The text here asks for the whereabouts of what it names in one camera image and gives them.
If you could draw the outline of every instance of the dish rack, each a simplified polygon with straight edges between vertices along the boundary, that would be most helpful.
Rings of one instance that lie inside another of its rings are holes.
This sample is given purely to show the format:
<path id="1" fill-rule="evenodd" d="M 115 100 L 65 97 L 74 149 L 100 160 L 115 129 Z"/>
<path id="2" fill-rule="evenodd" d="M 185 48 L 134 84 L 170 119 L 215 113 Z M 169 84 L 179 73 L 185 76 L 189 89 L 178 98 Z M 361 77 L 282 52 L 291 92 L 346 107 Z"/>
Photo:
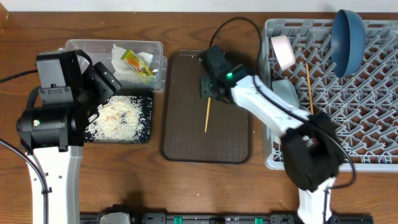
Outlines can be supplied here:
<path id="1" fill-rule="evenodd" d="M 337 78 L 330 45 L 333 20 L 269 19 L 262 31 L 260 65 L 264 83 L 288 78 L 303 110 L 310 111 L 305 63 L 311 77 L 313 107 L 326 112 L 338 140 L 359 171 L 398 171 L 398 21 L 363 21 L 366 50 L 354 74 Z M 282 71 L 271 37 L 286 35 L 296 63 Z M 263 125 L 264 163 L 284 169 L 280 145 Z M 345 163 L 340 170 L 351 170 Z"/>

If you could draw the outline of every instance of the black tray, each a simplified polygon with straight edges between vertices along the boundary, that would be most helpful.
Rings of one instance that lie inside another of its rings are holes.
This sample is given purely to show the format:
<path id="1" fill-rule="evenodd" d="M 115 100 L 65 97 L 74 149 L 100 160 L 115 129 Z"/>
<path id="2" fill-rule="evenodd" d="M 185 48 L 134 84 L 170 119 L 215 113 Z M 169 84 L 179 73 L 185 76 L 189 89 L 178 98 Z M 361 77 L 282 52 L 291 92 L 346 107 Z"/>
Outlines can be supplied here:
<path id="1" fill-rule="evenodd" d="M 198 50 L 179 50 L 169 64 L 160 153 L 170 161 L 242 164 L 252 152 L 249 113 L 236 105 L 211 100 L 207 133 L 207 99 L 200 98 Z"/>
<path id="2" fill-rule="evenodd" d="M 94 141 L 93 135 L 85 131 L 84 137 L 85 142 L 104 142 L 104 143 L 139 143 L 144 144 L 150 139 L 150 131 L 152 127 L 152 113 L 154 110 L 154 96 L 151 91 L 145 90 L 132 90 L 132 89 L 120 89 L 118 92 L 114 94 L 115 96 L 135 96 L 135 100 L 141 101 L 142 113 L 140 115 L 140 123 L 144 126 L 140 131 L 141 136 L 137 141 Z"/>

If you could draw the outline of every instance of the yellow snack wrapper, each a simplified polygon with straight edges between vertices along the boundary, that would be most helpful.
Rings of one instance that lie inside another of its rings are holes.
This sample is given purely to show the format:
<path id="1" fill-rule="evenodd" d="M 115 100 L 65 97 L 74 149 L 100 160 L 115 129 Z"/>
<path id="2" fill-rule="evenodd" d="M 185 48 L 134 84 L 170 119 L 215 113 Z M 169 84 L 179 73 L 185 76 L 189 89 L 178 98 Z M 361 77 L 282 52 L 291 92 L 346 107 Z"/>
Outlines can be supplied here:
<path id="1" fill-rule="evenodd" d="M 121 57 L 123 62 L 126 62 L 131 66 L 132 69 L 137 71 L 141 76 L 153 76 L 154 74 L 149 70 L 148 64 L 141 60 L 133 51 L 127 50 L 126 53 Z"/>

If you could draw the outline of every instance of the green connector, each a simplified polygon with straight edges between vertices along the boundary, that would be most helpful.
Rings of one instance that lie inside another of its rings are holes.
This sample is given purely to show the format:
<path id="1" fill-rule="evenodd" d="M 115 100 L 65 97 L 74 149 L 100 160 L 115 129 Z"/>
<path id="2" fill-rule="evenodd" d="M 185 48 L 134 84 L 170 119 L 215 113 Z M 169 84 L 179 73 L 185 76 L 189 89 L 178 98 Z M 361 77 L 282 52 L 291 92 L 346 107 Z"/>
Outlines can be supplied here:
<path id="1" fill-rule="evenodd" d="M 262 224 L 262 218 L 255 218 L 254 224 Z"/>
<path id="2" fill-rule="evenodd" d="M 182 224 L 182 217 L 174 217 L 174 224 Z"/>

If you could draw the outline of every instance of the white rice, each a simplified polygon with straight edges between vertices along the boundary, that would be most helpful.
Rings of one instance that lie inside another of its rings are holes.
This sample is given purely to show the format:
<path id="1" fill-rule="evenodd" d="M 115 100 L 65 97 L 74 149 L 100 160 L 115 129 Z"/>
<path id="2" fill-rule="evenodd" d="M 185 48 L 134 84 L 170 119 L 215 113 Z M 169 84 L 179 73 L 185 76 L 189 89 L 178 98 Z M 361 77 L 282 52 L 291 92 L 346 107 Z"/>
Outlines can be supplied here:
<path id="1" fill-rule="evenodd" d="M 142 108 L 135 96 L 112 96 L 109 103 L 98 106 L 99 118 L 88 126 L 93 141 L 136 142 L 144 127 L 140 123 Z M 89 118 L 93 121 L 96 114 Z"/>

